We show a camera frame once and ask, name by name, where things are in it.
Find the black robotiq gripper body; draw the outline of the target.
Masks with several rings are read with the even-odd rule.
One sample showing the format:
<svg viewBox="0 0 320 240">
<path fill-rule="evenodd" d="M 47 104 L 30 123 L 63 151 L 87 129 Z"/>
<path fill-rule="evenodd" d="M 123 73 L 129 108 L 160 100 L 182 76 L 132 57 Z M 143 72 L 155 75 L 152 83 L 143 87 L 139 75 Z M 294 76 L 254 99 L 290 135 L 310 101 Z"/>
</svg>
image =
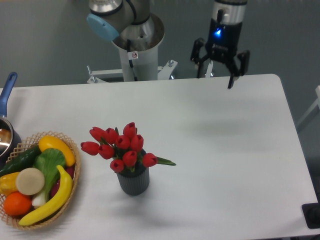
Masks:
<svg viewBox="0 0 320 240">
<path fill-rule="evenodd" d="M 242 22 L 236 24 L 224 24 L 215 19 L 210 20 L 207 42 L 204 45 L 206 59 L 219 63 L 233 63 L 234 57 L 242 62 L 238 51 L 238 42 L 242 29 Z"/>
</svg>

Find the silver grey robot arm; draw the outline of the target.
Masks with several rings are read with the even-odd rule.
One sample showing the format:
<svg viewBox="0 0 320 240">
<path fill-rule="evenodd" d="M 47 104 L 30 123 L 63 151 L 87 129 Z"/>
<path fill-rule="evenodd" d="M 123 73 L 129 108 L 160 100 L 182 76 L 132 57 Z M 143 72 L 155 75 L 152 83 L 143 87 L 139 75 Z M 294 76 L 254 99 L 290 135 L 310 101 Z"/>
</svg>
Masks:
<svg viewBox="0 0 320 240">
<path fill-rule="evenodd" d="M 190 60 L 197 78 L 213 75 L 213 63 L 226 66 L 230 73 L 228 88 L 244 76 L 250 52 L 238 52 L 238 42 L 247 6 L 246 0 L 215 0 L 207 39 L 194 41 Z M 150 11 L 148 0 L 91 0 L 86 21 L 100 38 L 112 42 L 119 51 L 126 82 L 168 80 L 177 66 L 169 60 L 158 66 L 158 47 L 165 35 L 164 24 Z"/>
</svg>

